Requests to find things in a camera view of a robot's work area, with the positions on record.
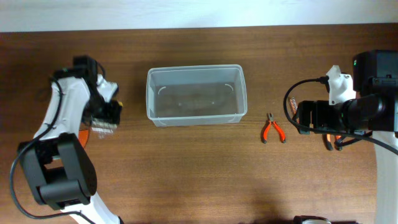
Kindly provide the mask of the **orange scraper wooden handle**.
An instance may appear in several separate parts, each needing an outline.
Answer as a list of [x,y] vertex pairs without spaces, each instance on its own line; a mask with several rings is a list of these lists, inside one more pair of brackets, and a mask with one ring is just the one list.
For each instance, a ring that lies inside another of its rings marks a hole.
[[88,140],[90,138],[90,130],[89,129],[82,129],[78,132],[78,140],[83,148],[86,147]]

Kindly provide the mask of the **clear plastic container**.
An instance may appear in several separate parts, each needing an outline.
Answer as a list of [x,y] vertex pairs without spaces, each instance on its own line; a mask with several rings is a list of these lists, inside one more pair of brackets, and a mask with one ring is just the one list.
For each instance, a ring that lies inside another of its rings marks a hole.
[[152,68],[147,73],[146,112],[157,127],[238,123],[248,112],[243,68]]

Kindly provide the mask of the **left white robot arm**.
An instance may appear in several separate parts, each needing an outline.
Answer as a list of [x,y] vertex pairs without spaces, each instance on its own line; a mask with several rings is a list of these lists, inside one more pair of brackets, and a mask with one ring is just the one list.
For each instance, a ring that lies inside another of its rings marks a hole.
[[[71,216],[77,223],[122,223],[97,192],[95,167],[85,151],[81,126],[112,133],[123,105],[115,96],[119,86],[105,79],[103,66],[90,56],[73,58],[70,68],[53,73],[52,96],[45,118],[31,141],[22,142],[10,169],[11,197],[22,214],[45,220]],[[50,215],[33,215],[16,197],[14,173],[20,165],[37,204]]]

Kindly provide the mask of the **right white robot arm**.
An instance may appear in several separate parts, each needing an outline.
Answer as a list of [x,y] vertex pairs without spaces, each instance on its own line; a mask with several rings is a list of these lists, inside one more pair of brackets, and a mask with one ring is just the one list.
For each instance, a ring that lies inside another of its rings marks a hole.
[[397,223],[397,51],[370,50],[353,57],[353,74],[334,65],[317,82],[328,100],[302,101],[288,120],[301,134],[348,137],[374,144],[377,165],[376,223]]

